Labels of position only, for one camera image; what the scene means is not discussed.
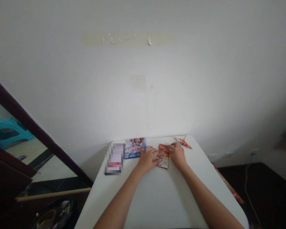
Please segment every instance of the wall socket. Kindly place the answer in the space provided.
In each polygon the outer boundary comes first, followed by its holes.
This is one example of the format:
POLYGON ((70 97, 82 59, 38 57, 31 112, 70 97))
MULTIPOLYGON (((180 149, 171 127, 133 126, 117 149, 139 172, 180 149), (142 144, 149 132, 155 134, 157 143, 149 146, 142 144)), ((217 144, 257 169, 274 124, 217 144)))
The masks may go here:
POLYGON ((254 155, 256 155, 259 151, 260 151, 259 148, 254 148, 254 149, 252 149, 252 150, 250 151, 250 155, 254 156, 254 155))

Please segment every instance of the blue plastic stool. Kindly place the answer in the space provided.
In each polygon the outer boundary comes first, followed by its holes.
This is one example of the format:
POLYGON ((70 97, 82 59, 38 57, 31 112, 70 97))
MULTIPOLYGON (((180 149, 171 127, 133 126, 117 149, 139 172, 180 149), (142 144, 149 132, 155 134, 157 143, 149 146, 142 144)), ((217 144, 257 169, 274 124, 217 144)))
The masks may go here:
POLYGON ((8 144, 26 139, 32 140, 34 136, 21 123, 12 117, 0 119, 0 148, 6 149, 8 144))

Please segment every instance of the right hand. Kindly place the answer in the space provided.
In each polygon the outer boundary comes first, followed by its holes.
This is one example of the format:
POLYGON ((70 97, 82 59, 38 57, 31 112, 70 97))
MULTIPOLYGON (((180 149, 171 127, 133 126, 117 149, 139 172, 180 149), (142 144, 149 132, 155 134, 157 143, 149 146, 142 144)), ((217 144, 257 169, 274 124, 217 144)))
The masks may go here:
POLYGON ((179 170, 187 166, 187 161, 184 155, 184 149, 182 148, 180 143, 174 142, 170 145, 165 145, 165 146, 173 150, 169 151, 169 156, 179 170))

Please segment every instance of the dark wooden frame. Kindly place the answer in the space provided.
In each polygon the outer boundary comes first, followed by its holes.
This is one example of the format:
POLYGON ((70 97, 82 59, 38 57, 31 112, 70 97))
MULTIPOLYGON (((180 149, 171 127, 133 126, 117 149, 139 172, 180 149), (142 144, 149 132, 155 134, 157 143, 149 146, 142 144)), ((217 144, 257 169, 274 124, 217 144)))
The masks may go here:
POLYGON ((10 93, 0 84, 0 104, 88 185, 93 182, 81 168, 41 129, 10 93))
POLYGON ((17 158, 13 157, 9 153, 5 152, 3 149, 0 148, 0 160, 8 164, 9 166, 13 167, 14 169, 22 172, 23 174, 27 175, 28 177, 33 177, 36 174, 36 171, 27 166, 26 164, 22 163, 17 158))

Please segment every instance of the tape residue on wall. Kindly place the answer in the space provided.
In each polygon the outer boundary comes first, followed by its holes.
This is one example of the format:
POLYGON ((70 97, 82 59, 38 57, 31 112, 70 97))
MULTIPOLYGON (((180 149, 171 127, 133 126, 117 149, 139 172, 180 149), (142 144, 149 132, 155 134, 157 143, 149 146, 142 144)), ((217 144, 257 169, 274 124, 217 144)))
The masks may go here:
POLYGON ((162 46, 172 43, 176 37, 162 32, 93 32, 81 35, 84 46, 162 46))

